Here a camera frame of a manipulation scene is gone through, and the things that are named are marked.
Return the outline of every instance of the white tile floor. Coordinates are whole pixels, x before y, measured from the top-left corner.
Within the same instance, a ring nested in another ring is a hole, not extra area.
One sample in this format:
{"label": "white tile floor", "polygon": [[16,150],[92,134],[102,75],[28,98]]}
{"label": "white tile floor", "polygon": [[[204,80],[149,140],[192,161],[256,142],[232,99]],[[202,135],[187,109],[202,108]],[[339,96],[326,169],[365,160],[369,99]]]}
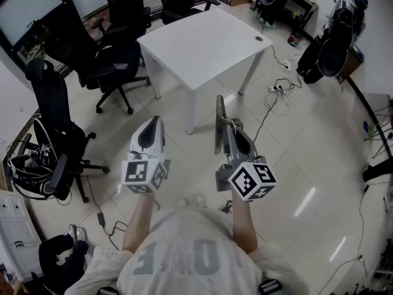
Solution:
{"label": "white tile floor", "polygon": [[[249,14],[248,5],[221,7],[260,30],[255,17]],[[161,25],[159,21],[154,22],[150,30]],[[225,162],[224,155],[214,155],[216,95],[225,97],[227,114],[240,118],[245,131],[253,138],[267,112],[263,104],[267,88],[282,77],[297,81],[296,62],[307,46],[302,42],[297,48],[291,47],[286,42],[289,31],[283,27],[264,33],[274,42],[280,61],[294,60],[292,72],[283,71],[272,49],[268,49],[244,96],[239,96],[237,91],[252,59],[219,75],[198,91],[198,125],[190,136],[183,128],[183,89],[175,81],[161,90],[163,96],[158,101],[151,88],[128,87],[126,95],[134,108],[134,114],[128,116],[117,93],[104,104],[104,112],[96,114],[95,104],[101,93],[81,88],[75,73],[67,77],[72,120],[87,133],[97,133],[97,138],[88,145],[85,158],[111,168],[107,176],[97,172],[90,175],[95,199],[108,227],[131,218],[136,196],[121,187],[120,165],[133,132],[154,115],[160,115],[165,122],[166,155],[172,160],[169,178],[157,197],[161,207],[173,207],[179,197],[196,193],[204,193],[210,207],[225,204],[230,195],[218,194],[214,180],[214,172]],[[138,73],[146,75],[144,68]],[[296,88],[291,102],[289,110],[279,102],[258,135],[259,154],[265,155],[274,166],[279,184],[263,200],[251,203],[252,217],[257,233],[263,238],[260,242],[278,245],[288,264],[308,282],[311,294],[317,294],[343,261],[356,257],[362,225],[360,173],[371,159],[372,149],[379,145],[363,141],[363,121],[369,119],[348,84],[344,83],[341,89],[334,79],[323,78],[315,85]],[[384,176],[376,182],[387,180],[389,177]],[[91,198],[85,178],[84,186]],[[388,218],[382,201],[386,189],[386,184],[371,186],[362,205],[365,228],[360,253],[368,271],[378,263],[387,235]],[[44,234],[52,237],[66,233],[68,224],[74,223],[86,228],[92,247],[110,247],[98,225],[98,209],[93,201],[83,204],[76,187],[72,187],[72,193],[72,202],[64,207],[55,200],[31,203]],[[121,245],[121,232],[116,233],[114,241]],[[340,244],[341,249],[332,257]],[[322,294],[330,294],[350,266],[343,266]]]}

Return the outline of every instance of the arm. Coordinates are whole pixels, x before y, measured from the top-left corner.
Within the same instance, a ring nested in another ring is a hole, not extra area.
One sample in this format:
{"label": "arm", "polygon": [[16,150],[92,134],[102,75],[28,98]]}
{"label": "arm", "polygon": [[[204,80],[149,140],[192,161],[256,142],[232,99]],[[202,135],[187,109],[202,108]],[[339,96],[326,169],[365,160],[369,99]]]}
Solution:
{"label": "arm", "polygon": [[233,241],[249,254],[258,249],[257,234],[252,224],[250,204],[232,189]]}
{"label": "arm", "polygon": [[150,232],[155,195],[140,195],[131,217],[127,231],[124,234],[123,250],[135,253]]}

